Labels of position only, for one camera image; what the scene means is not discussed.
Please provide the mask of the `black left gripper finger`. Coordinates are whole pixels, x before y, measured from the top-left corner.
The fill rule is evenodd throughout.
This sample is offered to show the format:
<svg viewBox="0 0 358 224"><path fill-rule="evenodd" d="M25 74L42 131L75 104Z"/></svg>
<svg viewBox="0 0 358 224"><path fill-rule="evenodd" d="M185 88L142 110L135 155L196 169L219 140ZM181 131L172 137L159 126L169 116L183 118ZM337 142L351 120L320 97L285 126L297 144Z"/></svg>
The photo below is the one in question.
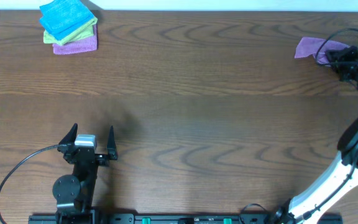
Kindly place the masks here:
<svg viewBox="0 0 358 224"><path fill-rule="evenodd" d="M59 142L59 145L72 145L75 142L78 131L78 124L75 123L65 137Z"/></svg>
<svg viewBox="0 0 358 224"><path fill-rule="evenodd" d="M117 160L117 146L114 137L114 127L111 126L109 129L108 142L106 146L109 160Z"/></svg>

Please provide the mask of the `purple microfiber cloth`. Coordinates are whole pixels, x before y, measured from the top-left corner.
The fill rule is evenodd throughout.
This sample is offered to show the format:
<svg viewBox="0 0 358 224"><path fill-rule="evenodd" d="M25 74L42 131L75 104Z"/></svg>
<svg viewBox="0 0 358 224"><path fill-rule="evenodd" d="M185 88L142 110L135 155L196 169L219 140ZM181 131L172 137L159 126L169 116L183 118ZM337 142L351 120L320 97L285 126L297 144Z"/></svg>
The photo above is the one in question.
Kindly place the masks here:
<svg viewBox="0 0 358 224"><path fill-rule="evenodd" d="M312 55L318 59L318 63L328 63L329 61L325 54L327 50L343 50L349 47L346 44L329 40L317 53L324 41L324 39L314 37L303 37L296 46L294 58L306 58Z"/></svg>

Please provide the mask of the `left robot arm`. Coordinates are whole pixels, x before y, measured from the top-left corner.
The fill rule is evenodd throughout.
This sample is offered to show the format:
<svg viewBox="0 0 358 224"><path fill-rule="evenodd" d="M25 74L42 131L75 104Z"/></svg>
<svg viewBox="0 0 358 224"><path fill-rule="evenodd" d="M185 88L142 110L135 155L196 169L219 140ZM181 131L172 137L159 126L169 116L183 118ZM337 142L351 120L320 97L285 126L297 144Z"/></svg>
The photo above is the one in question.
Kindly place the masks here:
<svg viewBox="0 0 358 224"><path fill-rule="evenodd" d="M117 159L114 128L110 127L107 153L96 153L96 136L77 134L78 125L74 124L59 142L58 151L67 163L73 165L73 172L59 177L52 189L57 201L55 214L57 224L103 222L97 209L92 207L98 167L109 165Z"/></svg>

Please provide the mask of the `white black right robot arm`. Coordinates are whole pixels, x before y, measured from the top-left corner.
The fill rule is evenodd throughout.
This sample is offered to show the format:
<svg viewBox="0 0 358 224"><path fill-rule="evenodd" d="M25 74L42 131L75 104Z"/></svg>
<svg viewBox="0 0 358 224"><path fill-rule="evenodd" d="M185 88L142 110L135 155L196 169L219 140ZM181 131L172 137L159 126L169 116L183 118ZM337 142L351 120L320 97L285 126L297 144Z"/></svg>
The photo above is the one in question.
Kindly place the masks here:
<svg viewBox="0 0 358 224"><path fill-rule="evenodd" d="M342 80L355 80L358 72L339 68ZM268 223L333 223L325 212L341 197L358 186L358 118L345 130L337 144L338 153L330 166L304 192L291 198Z"/></svg>

